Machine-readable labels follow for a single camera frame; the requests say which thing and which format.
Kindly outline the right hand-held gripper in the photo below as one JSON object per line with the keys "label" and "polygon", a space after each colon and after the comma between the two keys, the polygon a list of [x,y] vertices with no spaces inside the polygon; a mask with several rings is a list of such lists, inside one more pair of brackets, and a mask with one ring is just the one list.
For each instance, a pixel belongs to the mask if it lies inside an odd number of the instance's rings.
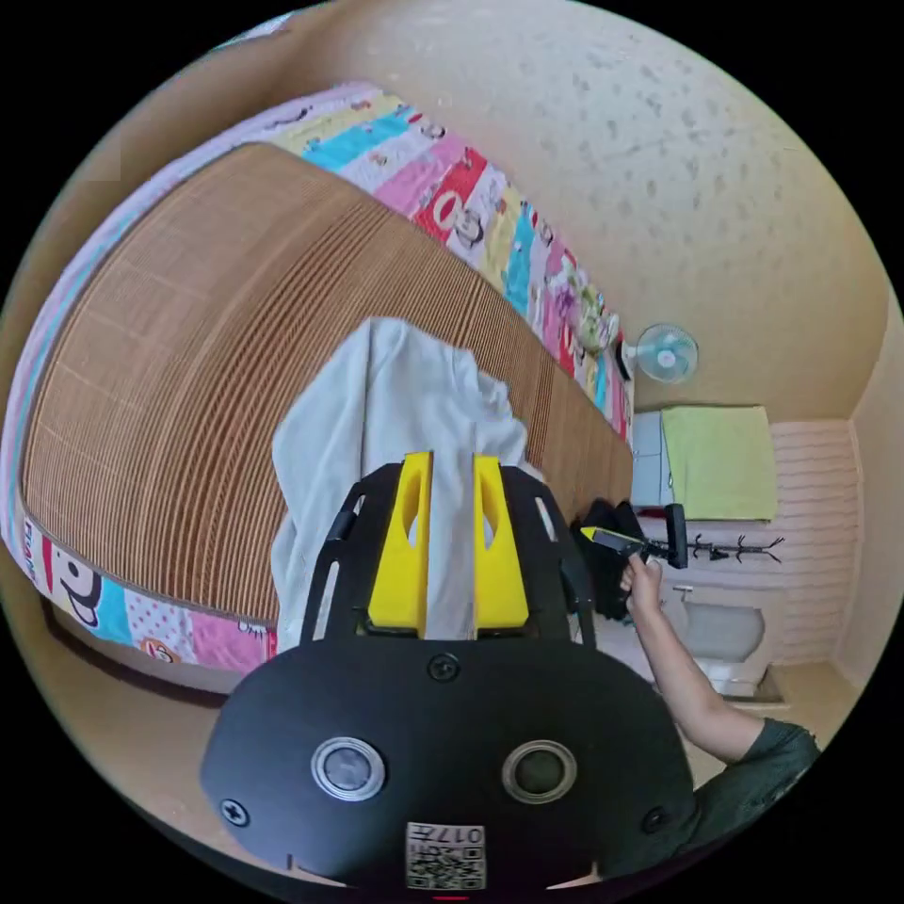
{"label": "right hand-held gripper", "polygon": [[581,525],[579,533],[587,542],[603,546],[621,557],[638,556],[644,563],[648,561],[649,543],[643,536],[629,536],[614,530],[599,528],[595,525]]}

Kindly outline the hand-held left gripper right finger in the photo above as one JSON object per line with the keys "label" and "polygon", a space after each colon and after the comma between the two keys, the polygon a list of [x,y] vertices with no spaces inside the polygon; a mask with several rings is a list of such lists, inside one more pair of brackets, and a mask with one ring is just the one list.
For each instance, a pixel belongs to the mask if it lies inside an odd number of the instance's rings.
{"label": "hand-held left gripper right finger", "polygon": [[473,465],[475,625],[524,626],[529,609],[502,469],[491,456]]}

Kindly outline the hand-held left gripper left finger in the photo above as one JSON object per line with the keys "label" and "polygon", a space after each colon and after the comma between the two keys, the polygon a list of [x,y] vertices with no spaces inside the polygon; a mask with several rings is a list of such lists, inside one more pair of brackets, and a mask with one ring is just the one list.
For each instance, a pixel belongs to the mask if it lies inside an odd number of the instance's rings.
{"label": "hand-held left gripper left finger", "polygon": [[424,627],[428,613],[433,454],[402,461],[367,607],[373,627]]}

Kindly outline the person's right hand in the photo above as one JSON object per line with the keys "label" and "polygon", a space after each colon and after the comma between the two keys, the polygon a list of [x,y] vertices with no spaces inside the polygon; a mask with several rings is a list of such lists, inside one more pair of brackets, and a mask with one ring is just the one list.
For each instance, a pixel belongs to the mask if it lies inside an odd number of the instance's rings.
{"label": "person's right hand", "polygon": [[662,569],[655,558],[633,554],[627,559],[620,587],[627,592],[627,610],[634,617],[661,611]]}

